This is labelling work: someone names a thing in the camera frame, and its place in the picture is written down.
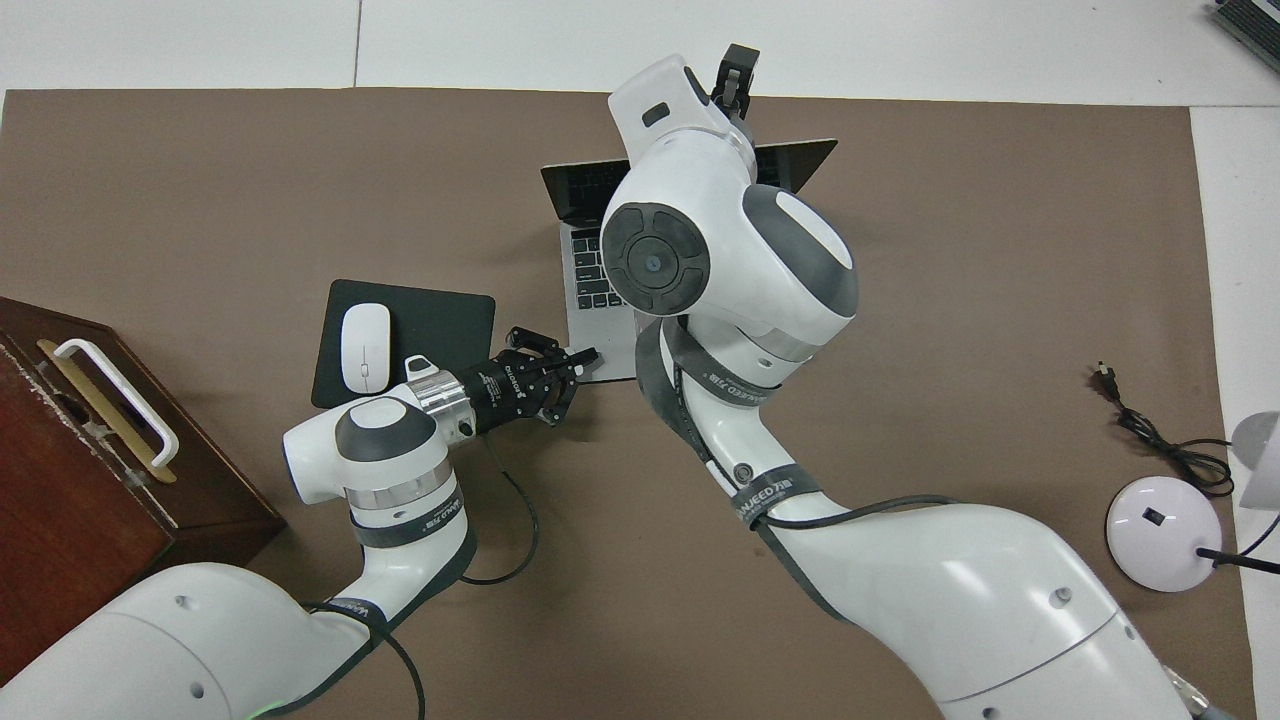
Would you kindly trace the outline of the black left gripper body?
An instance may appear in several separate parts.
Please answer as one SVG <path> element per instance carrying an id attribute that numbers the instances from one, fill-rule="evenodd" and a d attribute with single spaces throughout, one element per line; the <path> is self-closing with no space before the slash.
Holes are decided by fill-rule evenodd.
<path id="1" fill-rule="evenodd" d="M 544 414 L 553 374 L 544 363 L 524 355 L 499 355 L 460 373 L 479 434 L 518 419 Z"/>

